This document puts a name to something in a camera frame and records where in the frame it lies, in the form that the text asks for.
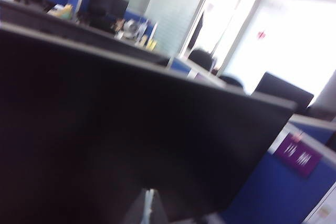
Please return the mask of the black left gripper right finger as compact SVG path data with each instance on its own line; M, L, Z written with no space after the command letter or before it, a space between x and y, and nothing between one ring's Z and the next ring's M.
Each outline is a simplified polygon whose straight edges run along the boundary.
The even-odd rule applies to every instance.
M154 191L153 196L153 223L154 224L168 224L169 220L165 213L160 194L157 190Z

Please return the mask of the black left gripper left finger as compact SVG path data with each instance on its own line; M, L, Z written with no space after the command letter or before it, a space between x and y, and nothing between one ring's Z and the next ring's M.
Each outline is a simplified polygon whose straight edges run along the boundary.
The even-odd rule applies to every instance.
M139 224L143 219L146 189L142 189L123 218L123 224Z

